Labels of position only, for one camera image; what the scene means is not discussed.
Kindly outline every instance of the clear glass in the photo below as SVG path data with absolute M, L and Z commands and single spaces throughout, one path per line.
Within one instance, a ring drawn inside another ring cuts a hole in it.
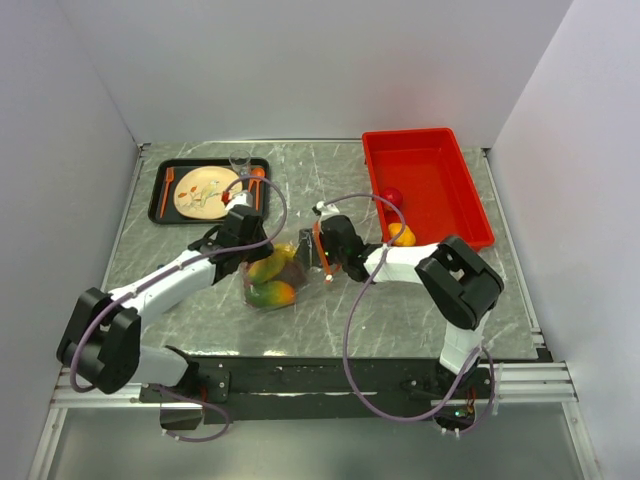
M 229 155 L 231 168 L 239 176 L 249 175 L 251 171 L 251 154 L 246 150 L 236 150 Z

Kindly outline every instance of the orange utensil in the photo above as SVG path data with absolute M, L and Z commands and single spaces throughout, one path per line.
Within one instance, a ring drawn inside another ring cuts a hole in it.
M 251 175 L 256 175 L 258 177 L 264 177 L 265 171 L 262 167 L 256 167 L 251 170 Z M 256 210 L 260 211 L 260 180 L 256 180 L 252 178 L 249 180 L 249 193 L 251 193 L 251 189 L 253 186 L 256 186 Z
M 164 193 L 162 194 L 162 203 L 160 204 L 160 218 L 164 217 L 164 211 L 167 208 L 167 197 L 169 196 L 169 187 L 171 187 L 171 182 L 175 180 L 175 174 L 173 172 L 173 167 L 167 168 L 167 171 L 164 174 Z

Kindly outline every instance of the gray floor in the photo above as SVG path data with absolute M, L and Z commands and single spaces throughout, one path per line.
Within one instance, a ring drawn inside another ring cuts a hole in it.
M 144 153 L 123 233 L 108 277 L 108 288 L 126 285 L 175 258 L 199 238 L 206 226 L 158 226 L 147 209 L 158 165 L 171 158 L 226 157 L 245 148 L 266 158 L 272 178 L 282 187 L 290 211 L 281 241 L 297 241 L 299 228 L 314 221 L 316 201 L 345 193 L 371 191 L 362 144 L 353 143 L 202 143 L 154 144 Z M 536 358 L 531 324 L 518 283 L 514 258 L 507 240 L 480 149 L 464 150 L 465 159 L 491 222 L 496 243 L 482 255 L 504 278 L 506 288 L 485 328 L 486 343 L 502 359 Z M 374 205 L 358 199 L 339 205 L 367 240 L 381 238 Z M 266 222 L 272 230 L 282 207 L 272 196 Z M 312 286 L 300 295 L 295 308 L 258 313 L 242 302 L 237 275 L 193 295 L 152 325 L 143 337 L 149 346 L 173 345 L 196 354 L 337 356 L 344 322 L 361 288 L 346 275 L 330 285 L 317 272 Z M 353 322 L 351 352 L 355 356 L 437 357 L 442 348 L 445 321 L 424 288 L 382 284 L 373 287 L 361 303 Z
M 200 435 L 212 433 L 206 427 Z M 580 479 L 560 404 L 501 405 L 456 441 L 431 422 L 239 422 L 212 443 L 160 435 L 158 412 L 71 410 L 50 480 Z

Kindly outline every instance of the table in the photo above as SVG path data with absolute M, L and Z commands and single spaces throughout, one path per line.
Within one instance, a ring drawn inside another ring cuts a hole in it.
M 318 200 L 371 191 L 360 142 L 204 142 L 152 144 L 143 149 L 139 178 L 126 213 L 107 277 L 107 288 L 126 285 L 174 259 L 201 237 L 206 225 L 159 226 L 147 217 L 158 165 L 171 158 L 226 157 L 245 149 L 271 164 L 272 179 L 283 189 L 289 220 L 279 239 L 297 242 L 299 228 L 315 219 Z M 505 280 L 505 291 L 485 328 L 487 347 L 500 359 L 537 358 L 532 318 L 520 287 L 518 267 L 481 149 L 463 150 L 476 188 L 493 228 L 496 243 L 482 256 Z M 381 238 L 373 202 L 355 199 L 339 205 L 367 241 Z M 282 215 L 272 195 L 265 229 L 273 231 Z M 303 290 L 295 307 L 259 312 L 243 304 L 241 279 L 231 275 L 215 287 L 198 292 L 147 329 L 143 344 L 172 345 L 197 355 L 339 356 L 344 323 L 361 285 L 346 275 Z M 372 287 L 356 312 L 350 352 L 354 356 L 437 357 L 445 321 L 419 285 Z

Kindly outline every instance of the wall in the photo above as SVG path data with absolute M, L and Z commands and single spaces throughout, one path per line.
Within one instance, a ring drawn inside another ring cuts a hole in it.
M 25 478 L 78 294 L 99 284 L 136 147 L 56 3 L 0 3 L 0 449 Z
M 491 153 L 606 478 L 637 478 L 640 3 L 576 0 Z
M 59 0 L 137 141 L 491 146 L 570 0 Z

